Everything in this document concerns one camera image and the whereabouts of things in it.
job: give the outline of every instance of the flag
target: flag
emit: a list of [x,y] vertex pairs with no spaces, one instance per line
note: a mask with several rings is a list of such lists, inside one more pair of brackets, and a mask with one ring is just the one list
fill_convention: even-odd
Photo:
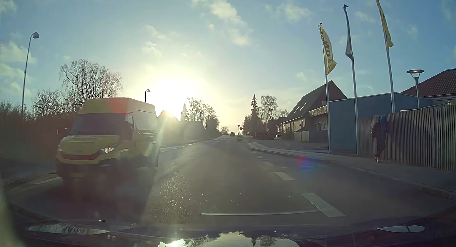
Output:
[[325,73],[328,75],[334,67],[336,67],[336,62],[333,60],[333,46],[328,35],[323,29],[322,23],[320,23],[318,28],[320,29],[320,37],[322,38],[323,52],[325,54]]
[[345,55],[349,57],[352,61],[355,61],[355,58],[353,57],[353,50],[352,50],[352,38],[350,36],[350,23],[348,22],[348,15],[347,15],[347,8],[348,6],[344,4],[343,10],[345,12],[345,17],[347,19],[347,48],[345,49]]
[[385,45],[386,49],[390,49],[390,47],[394,46],[394,44],[391,42],[391,35],[390,31],[388,31],[388,25],[386,24],[386,18],[385,14],[383,13],[383,9],[380,6],[379,0],[377,1],[377,7],[379,7],[379,12],[380,12],[380,19],[382,20],[382,26],[383,26],[383,35],[385,36]]

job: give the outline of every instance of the red tiled roof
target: red tiled roof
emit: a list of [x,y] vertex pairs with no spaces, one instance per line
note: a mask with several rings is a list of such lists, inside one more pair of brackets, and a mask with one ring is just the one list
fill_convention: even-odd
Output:
[[[456,94],[456,68],[447,69],[426,81],[420,82],[418,85],[419,96],[422,98]],[[401,93],[416,96],[416,86]]]

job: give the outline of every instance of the car hood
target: car hood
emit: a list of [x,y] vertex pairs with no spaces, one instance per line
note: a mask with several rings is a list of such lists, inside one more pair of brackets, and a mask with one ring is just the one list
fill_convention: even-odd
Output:
[[66,136],[60,141],[60,149],[65,154],[94,154],[100,149],[117,143],[120,136]]

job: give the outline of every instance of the van front bumper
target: van front bumper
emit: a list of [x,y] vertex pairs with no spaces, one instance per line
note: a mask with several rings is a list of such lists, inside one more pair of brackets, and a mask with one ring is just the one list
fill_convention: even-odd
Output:
[[67,164],[56,159],[57,174],[65,179],[94,179],[100,174],[127,175],[132,171],[131,163],[112,158],[98,164]]

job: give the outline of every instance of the van windshield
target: van windshield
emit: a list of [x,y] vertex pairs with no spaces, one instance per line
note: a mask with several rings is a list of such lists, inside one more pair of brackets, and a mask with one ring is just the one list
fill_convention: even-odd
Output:
[[120,135],[124,113],[78,114],[69,135]]

